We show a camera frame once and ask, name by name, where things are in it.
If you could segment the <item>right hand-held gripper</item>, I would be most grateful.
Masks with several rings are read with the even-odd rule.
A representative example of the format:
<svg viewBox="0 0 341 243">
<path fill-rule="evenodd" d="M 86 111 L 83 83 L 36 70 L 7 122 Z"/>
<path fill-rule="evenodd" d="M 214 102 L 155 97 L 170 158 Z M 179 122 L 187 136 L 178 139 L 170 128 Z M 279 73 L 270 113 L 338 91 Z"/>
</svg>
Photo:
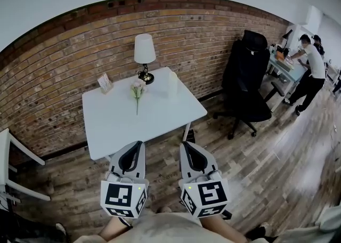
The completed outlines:
<svg viewBox="0 0 341 243">
<path fill-rule="evenodd" d="M 188 212 L 195 218 L 224 214 L 229 203 L 229 186 L 217 170 L 214 156 L 195 143 L 182 142 L 180 167 L 183 178 L 180 197 Z"/>
</svg>

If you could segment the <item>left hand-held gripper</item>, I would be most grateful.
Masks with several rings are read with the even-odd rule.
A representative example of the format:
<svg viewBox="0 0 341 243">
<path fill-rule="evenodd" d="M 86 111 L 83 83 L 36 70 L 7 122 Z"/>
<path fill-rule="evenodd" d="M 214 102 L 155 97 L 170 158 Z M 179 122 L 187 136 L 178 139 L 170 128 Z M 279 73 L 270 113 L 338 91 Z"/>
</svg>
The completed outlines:
<svg viewBox="0 0 341 243">
<path fill-rule="evenodd" d="M 148 197 L 145 144 L 135 141 L 111 156 L 109 173 L 101 182 L 100 205 L 114 217 L 138 218 Z"/>
</svg>

